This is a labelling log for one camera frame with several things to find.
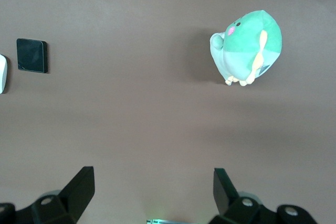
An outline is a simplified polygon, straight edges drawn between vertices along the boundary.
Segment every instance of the black square object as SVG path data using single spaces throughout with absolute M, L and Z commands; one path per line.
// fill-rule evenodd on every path
M 16 47 L 19 70 L 48 72 L 47 43 L 45 41 L 17 39 Z

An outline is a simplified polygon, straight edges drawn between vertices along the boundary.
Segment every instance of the plush toy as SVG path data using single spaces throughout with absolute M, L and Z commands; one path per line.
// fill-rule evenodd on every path
M 211 55 L 228 85 L 252 84 L 272 66 L 281 48 L 280 28 L 264 10 L 246 14 L 210 39 Z

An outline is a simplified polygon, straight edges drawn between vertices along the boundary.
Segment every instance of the pink cheek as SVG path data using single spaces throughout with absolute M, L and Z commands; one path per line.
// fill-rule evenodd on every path
M 235 27 L 233 26 L 233 27 L 231 27 L 230 29 L 229 29 L 229 32 L 227 33 L 228 35 L 231 35 L 231 34 L 233 34 L 233 32 L 235 31 Z

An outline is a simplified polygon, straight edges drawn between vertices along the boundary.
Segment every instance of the white object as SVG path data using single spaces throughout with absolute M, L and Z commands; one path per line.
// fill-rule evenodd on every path
M 0 55 L 0 94 L 4 92 L 7 78 L 7 60 L 5 56 Z

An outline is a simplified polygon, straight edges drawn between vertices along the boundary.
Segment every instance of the plush toy foot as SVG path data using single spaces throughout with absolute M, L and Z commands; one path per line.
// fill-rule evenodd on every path
M 239 81 L 239 84 L 241 85 L 241 86 L 246 86 L 247 85 L 247 82 L 246 81 Z
M 234 77 L 230 76 L 229 78 L 227 78 L 227 80 L 225 81 L 225 83 L 228 84 L 229 86 L 231 86 L 233 79 L 234 79 Z
M 264 64 L 264 57 L 262 51 L 265 48 L 266 41 L 267 41 L 267 32 L 265 30 L 262 30 L 259 38 L 260 51 L 259 53 L 257 53 L 257 56 L 253 61 L 252 71 L 246 79 L 247 84 L 252 84 L 254 82 L 254 80 L 256 79 L 257 70 L 261 68 L 262 65 Z

